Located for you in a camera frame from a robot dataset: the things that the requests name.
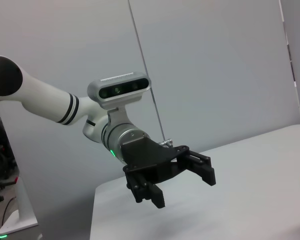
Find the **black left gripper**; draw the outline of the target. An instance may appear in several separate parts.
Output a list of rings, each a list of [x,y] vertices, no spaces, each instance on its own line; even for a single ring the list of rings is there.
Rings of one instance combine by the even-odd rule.
[[[216,184],[211,158],[191,151],[186,145],[163,147],[144,137],[122,145],[121,152],[126,163],[123,168],[126,186],[137,203],[151,200],[158,209],[164,208],[163,191],[155,184],[172,179],[184,170],[197,174],[210,186]]]

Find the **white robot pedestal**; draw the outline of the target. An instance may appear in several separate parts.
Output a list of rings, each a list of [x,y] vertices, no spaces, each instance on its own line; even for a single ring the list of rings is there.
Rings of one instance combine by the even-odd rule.
[[[1,181],[13,181],[10,177]],[[23,179],[20,175],[15,178],[18,178],[17,183],[7,186],[14,187],[15,196],[8,200],[4,208],[0,222],[0,240],[43,240]]]

